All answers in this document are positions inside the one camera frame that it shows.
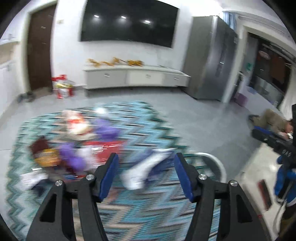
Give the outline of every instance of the refrigerator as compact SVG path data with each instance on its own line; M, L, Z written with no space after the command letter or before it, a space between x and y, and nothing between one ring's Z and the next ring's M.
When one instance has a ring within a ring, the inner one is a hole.
M184 91L196 99L222 100L233 64L237 34L218 16L194 17L183 72Z

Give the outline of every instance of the rug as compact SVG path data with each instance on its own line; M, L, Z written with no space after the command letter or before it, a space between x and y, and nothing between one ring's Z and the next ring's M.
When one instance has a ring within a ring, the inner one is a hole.
M200 173L215 178L211 170L182 145L182 138L173 133L173 128L153 107L142 101L106 104L111 121L121 129L120 139L125 146L119 172L115 176L109 196L98 209L109 240L184 240L190 225L195 204L185 199L175 169L168 168L160 180L145 191L135 193L125 189L119 174L129 168L135 156L146 148L176 148L188 163L194 164ZM85 118L95 118L95 107L75 109ZM15 236L23 241L30 224L48 190L38 197L31 190L21 191L19 175L36 167L29 150L40 136L45 135L55 146L67 140L65 123L61 112L32 118L24 122L18 131L9 162L7 181L8 226ZM216 240L220 207L215 201L212 228L209 240ZM73 201L75 233L83 240L80 227L78 203Z

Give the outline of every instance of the television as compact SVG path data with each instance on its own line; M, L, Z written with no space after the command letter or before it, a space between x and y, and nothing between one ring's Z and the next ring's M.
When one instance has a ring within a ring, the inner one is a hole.
M124 40L171 47L178 8L157 0L88 0L81 41Z

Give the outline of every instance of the tv stand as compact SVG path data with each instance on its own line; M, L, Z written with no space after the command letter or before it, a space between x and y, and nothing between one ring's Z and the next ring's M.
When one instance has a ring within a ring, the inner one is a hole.
M85 90L129 86L188 86L189 75L158 66L87 66Z

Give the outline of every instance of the brown door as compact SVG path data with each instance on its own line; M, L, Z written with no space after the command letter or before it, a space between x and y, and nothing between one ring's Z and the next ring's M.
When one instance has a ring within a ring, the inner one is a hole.
M50 36L56 5L44 8L31 15L27 55L31 90L50 87Z

